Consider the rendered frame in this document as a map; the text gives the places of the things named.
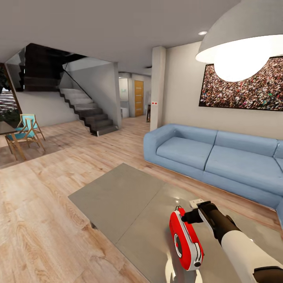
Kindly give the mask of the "radio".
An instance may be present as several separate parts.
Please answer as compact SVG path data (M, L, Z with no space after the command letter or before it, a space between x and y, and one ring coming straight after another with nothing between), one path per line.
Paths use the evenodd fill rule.
M198 270L205 254L192 224L181 220L185 213L184 208L178 206L171 214L169 228L181 265L187 271Z

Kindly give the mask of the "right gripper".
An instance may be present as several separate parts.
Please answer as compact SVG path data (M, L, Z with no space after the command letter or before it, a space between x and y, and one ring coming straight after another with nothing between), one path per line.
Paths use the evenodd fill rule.
M200 221L195 215L196 210L197 209L194 209L193 211L190 212L186 212L184 216L182 216L181 218L182 222L187 222L188 224L193 224L195 222L201 223L202 221Z

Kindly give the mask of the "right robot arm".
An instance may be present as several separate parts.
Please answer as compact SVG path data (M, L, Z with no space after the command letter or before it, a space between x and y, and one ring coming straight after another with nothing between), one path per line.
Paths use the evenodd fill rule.
M190 212L182 222L206 224L218 239L242 283L283 283L283 265L249 239L228 215L224 216L211 201L189 201Z

